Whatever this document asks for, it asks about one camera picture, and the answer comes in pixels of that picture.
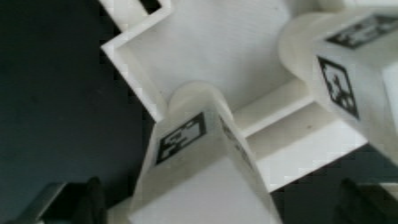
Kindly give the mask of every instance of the white plastic part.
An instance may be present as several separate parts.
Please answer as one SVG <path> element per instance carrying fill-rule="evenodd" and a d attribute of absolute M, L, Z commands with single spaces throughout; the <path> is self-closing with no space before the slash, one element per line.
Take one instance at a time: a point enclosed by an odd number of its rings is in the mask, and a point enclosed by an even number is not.
<path fill-rule="evenodd" d="M 246 142 L 216 106 L 220 98 L 200 91 L 213 87 L 202 85 L 189 85 L 195 95 L 154 125 L 127 220 L 133 224 L 276 224 Z"/>
<path fill-rule="evenodd" d="M 398 6 L 396 0 L 319 0 L 319 7 L 324 11 L 339 11 L 355 7 Z"/>
<path fill-rule="evenodd" d="M 298 18 L 278 52 L 317 103 L 398 163 L 396 42 L 398 8 L 356 8 Z"/>
<path fill-rule="evenodd" d="M 136 0 L 99 0 L 120 31 L 125 31 L 147 17 L 147 12 Z"/>
<path fill-rule="evenodd" d="M 177 104 L 172 101 L 182 101 L 189 88 L 195 89 L 184 86 L 186 83 L 200 81 L 211 84 L 213 95 L 221 95 L 221 108 L 229 108 L 225 116 L 236 122 L 248 144 L 255 146 L 252 153 L 260 155 L 257 164 L 268 166 L 269 173 L 276 170 L 276 174 L 289 176 L 275 180 L 271 175 L 266 186 L 275 190 L 333 161 L 337 157 L 330 154 L 342 155 L 365 144 L 349 128 L 342 132 L 344 138 L 339 138 L 333 132 L 340 130 L 332 125 L 307 130 L 305 141 L 316 142 L 305 144 L 308 148 L 294 144 L 298 139 L 292 137 L 285 138 L 287 149 L 252 143 L 259 136 L 271 136 L 268 130 L 280 122 L 280 135 L 292 128 L 285 119 L 314 102 L 305 84 L 280 65 L 275 46 L 289 20 L 317 8 L 317 0 L 161 0 L 159 3 L 161 9 L 102 45 L 106 55 L 156 122 L 173 110 L 172 105 Z M 113 1 L 111 4 L 122 8 L 122 2 Z M 181 94 L 179 91 L 177 98 L 173 92 L 181 87 L 186 92 Z M 312 110 L 305 111 L 307 117 L 319 116 Z M 321 138 L 323 144 L 333 148 L 317 147 L 312 138 L 323 132 L 330 133 L 328 138 Z"/>

